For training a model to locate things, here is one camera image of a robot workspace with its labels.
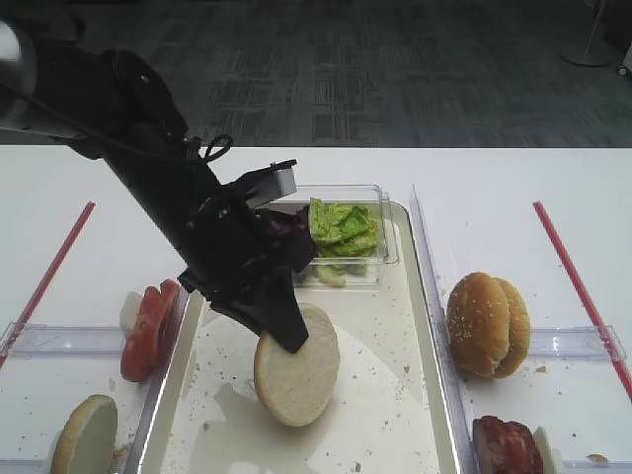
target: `food tray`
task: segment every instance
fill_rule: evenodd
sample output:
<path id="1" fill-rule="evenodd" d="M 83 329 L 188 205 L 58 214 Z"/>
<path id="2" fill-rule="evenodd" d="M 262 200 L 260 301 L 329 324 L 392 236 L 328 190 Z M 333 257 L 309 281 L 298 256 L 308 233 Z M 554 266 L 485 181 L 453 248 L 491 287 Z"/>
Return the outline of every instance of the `food tray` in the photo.
<path id="1" fill-rule="evenodd" d="M 258 338 L 206 310 L 180 367 L 178 403 L 160 406 L 175 411 L 171 431 L 159 433 L 166 454 L 156 449 L 147 460 L 156 466 L 164 454 L 161 472 L 170 474 L 444 472 L 438 457 L 449 457 L 450 444 L 444 414 L 431 415 L 441 394 L 403 207 L 392 204 L 391 223 L 402 258 L 385 267 L 380 287 L 296 290 L 299 301 L 328 312 L 339 335 L 339 380 L 319 420 L 302 429 L 274 420 L 255 394 Z M 437 457 L 437 446 L 447 451 Z"/>
<path id="2" fill-rule="evenodd" d="M 630 473 L 627 427 L 632 425 L 632 407 L 610 364 L 612 355 L 603 347 L 594 351 L 594 343 L 575 344 L 582 342 L 582 332 L 593 337 L 596 329 L 573 328 L 590 320 L 555 254 L 549 252 L 544 230 L 537 227 L 535 219 L 533 227 L 526 224 L 531 222 L 530 214 L 519 212 L 518 203 L 505 204 L 489 209 L 487 215 L 480 211 L 485 206 L 478 202 L 460 203 L 460 214 L 448 214 L 454 215 L 452 218 L 445 217 L 446 205 L 441 211 L 437 206 L 427 220 L 417 197 L 411 198 L 443 404 L 450 420 L 453 468 L 465 474 L 479 472 L 471 445 L 472 421 L 493 415 L 524 423 L 532 431 L 543 427 L 551 446 L 560 450 L 569 473 L 602 472 L 606 468 Z M 522 205 L 532 212 L 530 203 Z M 495 222 L 503 222 L 502 236 L 490 230 Z M 512 280 L 526 301 L 536 336 L 548 332 L 561 342 L 573 342 L 568 351 L 557 357 L 543 357 L 534 351 L 507 379 L 460 373 L 449 354 L 444 308 L 456 282 L 475 271 Z M 604 328 L 613 341 L 615 329 Z M 624 358 L 625 351 L 620 344 L 616 346 L 615 357 Z M 546 356 L 551 355 L 551 349 L 549 345 Z M 610 462 L 589 461 L 590 454 L 604 455 Z"/>
<path id="3" fill-rule="evenodd" d="M 399 258 L 388 194 L 380 187 L 373 185 L 298 186 L 296 193 L 269 203 L 266 207 L 295 213 L 309 204 L 311 198 L 318 198 L 324 202 L 358 204 L 367 207 L 377 223 L 378 246 L 375 249 L 375 255 L 371 257 L 317 257 L 309 264 L 305 272 L 306 277 L 297 279 L 295 286 L 330 288 L 329 284 L 323 283 L 315 276 L 319 268 L 328 265 L 351 268 L 344 274 L 345 287 L 379 286 L 383 281 L 385 266 L 396 263 Z"/>
<path id="4" fill-rule="evenodd" d="M 25 326 L 11 349 L 5 350 L 9 357 L 0 370 L 0 416 L 5 427 L 16 427 L 0 431 L 0 473 L 45 473 L 68 416 L 97 393 L 117 402 L 118 452 L 113 468 L 121 474 L 137 472 L 168 375 L 182 381 L 182 374 L 169 369 L 175 354 L 182 347 L 188 353 L 191 344 L 191 339 L 178 338 L 185 315 L 197 320 L 199 310 L 200 305 L 190 304 L 189 294 L 182 289 L 167 328 L 167 334 L 177 338 L 175 349 L 142 385 L 120 376 L 124 338 L 119 328 Z"/>

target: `white table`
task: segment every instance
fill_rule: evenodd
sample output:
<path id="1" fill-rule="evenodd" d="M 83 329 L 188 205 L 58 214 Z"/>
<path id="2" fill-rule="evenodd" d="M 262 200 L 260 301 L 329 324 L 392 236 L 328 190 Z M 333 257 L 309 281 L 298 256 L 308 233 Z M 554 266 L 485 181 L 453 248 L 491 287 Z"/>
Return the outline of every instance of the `white table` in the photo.
<path id="1" fill-rule="evenodd" d="M 97 207 L 33 322 L 115 325 L 129 291 L 175 277 L 184 268 L 103 162 L 64 147 L 3 146 L 1 153 L 2 328 L 20 314 L 88 200 Z M 531 207 L 542 200 L 601 316 L 632 354 L 626 299 L 632 279 L 632 151 L 238 148 L 212 168 L 226 182 L 290 158 L 298 160 L 301 185 L 377 184 L 406 206 L 415 186 L 446 292 L 465 273 L 487 271 L 521 288 L 534 326 L 588 326 L 590 319 Z M 69 313 L 68 305 L 75 311 Z M 590 394 L 592 385 L 579 380 L 577 387 Z M 604 409 L 614 421 L 612 410 L 631 411 L 616 393 L 612 403 L 617 405 Z M 581 416 L 573 410 L 553 412 L 562 424 Z M 558 447 L 567 458 L 590 452 L 614 460 L 632 457 L 616 442 L 629 439 L 625 427 L 612 423 L 608 429 L 610 451 L 575 440 Z M 590 430 L 590 421 L 578 430 Z"/>

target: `red tape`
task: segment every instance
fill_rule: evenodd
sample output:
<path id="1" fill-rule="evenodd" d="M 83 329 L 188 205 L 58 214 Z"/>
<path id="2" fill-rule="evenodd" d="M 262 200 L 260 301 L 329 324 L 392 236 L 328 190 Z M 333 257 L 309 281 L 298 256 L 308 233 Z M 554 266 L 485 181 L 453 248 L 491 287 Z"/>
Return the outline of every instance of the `red tape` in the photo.
<path id="1" fill-rule="evenodd" d="M 85 207 L 81 211 L 81 214 L 79 214 L 77 221 L 72 226 L 72 229 L 70 229 L 70 233 L 66 237 L 66 240 L 63 241 L 61 248 L 59 249 L 59 251 L 57 251 L 57 255 L 55 255 L 55 258 L 50 263 L 48 270 L 46 270 L 46 273 L 43 274 L 38 287 L 31 296 L 31 299 L 29 299 L 27 306 L 22 311 L 22 314 L 18 318 L 16 325 L 14 326 L 11 334 L 7 339 L 7 344 L 4 347 L 4 354 L 0 355 L 0 368 L 2 368 L 4 362 L 7 360 L 7 357 L 9 356 L 9 350 L 18 340 L 18 337 L 20 336 L 20 333 L 22 333 L 24 326 L 29 322 L 31 316 L 33 316 L 33 312 L 36 310 L 36 307 L 38 307 L 43 294 L 46 292 L 46 289 L 50 285 L 50 282 L 52 281 L 55 274 L 57 273 L 57 270 L 61 266 L 61 263 L 70 251 L 72 244 L 74 244 L 75 240 L 77 240 L 81 229 L 83 229 L 83 226 L 86 224 L 88 217 L 90 217 L 90 214 L 92 213 L 94 208 L 95 204 L 93 202 L 88 202 L 85 205 Z"/>
<path id="2" fill-rule="evenodd" d="M 560 260 L 562 261 L 562 265 L 564 265 L 564 268 L 566 269 L 566 273 L 569 274 L 569 278 L 571 279 L 571 282 L 573 283 L 573 286 L 575 287 L 575 291 L 577 292 L 577 295 L 582 300 L 582 303 L 584 303 L 584 307 L 586 308 L 586 311 L 589 313 L 592 323 L 595 326 L 599 327 L 599 331 L 601 332 L 601 337 L 603 338 L 603 341 L 605 342 L 605 346 L 609 350 L 612 350 L 613 346 L 610 342 L 609 335 L 607 334 L 605 329 L 602 329 L 604 328 L 605 324 L 603 323 L 603 320 L 601 319 L 601 315 L 599 315 L 599 312 L 597 311 L 596 306 L 594 305 L 593 299 L 591 298 L 589 291 L 587 290 L 586 286 L 584 285 L 584 282 L 580 278 L 580 274 L 575 268 L 575 265 L 573 264 L 573 261 L 571 260 L 571 256 L 566 251 L 566 248 L 564 247 L 564 243 L 562 242 L 560 235 L 555 230 L 555 226 L 553 225 L 553 222 L 551 221 L 549 214 L 546 212 L 546 209 L 544 209 L 544 204 L 542 204 L 542 202 L 540 201 L 537 201 L 533 203 L 533 207 L 535 208 L 535 212 L 537 212 L 537 215 L 540 218 L 540 221 L 542 222 L 542 225 L 544 226 L 544 230 L 546 230 L 546 233 L 548 234 L 549 239 L 551 239 L 551 243 L 553 244 L 553 247 L 555 247 L 555 251 L 557 252 L 557 255 L 560 257 Z M 628 397 L 630 397 L 630 401 L 632 401 L 632 377 L 630 376 L 630 372 L 628 368 L 626 367 L 625 362 L 623 360 L 611 360 L 611 361 L 612 361 L 612 365 L 614 366 L 614 370 L 616 370 L 616 373 L 619 376 L 621 383 L 623 384 L 623 388 L 625 388 L 625 391 L 627 392 Z"/>

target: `green lettuce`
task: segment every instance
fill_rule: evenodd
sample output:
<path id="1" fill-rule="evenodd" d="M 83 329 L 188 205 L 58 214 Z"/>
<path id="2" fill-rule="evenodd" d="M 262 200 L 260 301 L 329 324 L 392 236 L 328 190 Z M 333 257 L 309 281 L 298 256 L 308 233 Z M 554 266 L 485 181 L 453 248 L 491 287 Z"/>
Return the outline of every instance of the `green lettuce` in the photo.
<path id="1" fill-rule="evenodd" d="M 309 230 L 322 258 L 370 257 L 379 244 L 377 221 L 368 207 L 312 199 Z M 366 275 L 365 263 L 317 266 L 316 276 L 332 286 L 346 284 L 344 273 Z"/>

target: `tomato slice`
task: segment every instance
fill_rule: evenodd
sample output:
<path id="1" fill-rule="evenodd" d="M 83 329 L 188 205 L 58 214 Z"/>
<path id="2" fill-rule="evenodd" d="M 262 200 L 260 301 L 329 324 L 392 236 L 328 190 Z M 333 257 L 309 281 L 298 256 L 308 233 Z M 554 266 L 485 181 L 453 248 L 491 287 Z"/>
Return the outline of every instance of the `tomato slice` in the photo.
<path id="1" fill-rule="evenodd" d="M 170 279 L 160 284 L 160 291 L 149 286 L 140 302 L 134 331 L 120 358 L 120 374 L 130 382 L 147 380 L 159 366 L 170 345 L 165 341 L 166 328 L 174 313 L 180 287 Z"/>

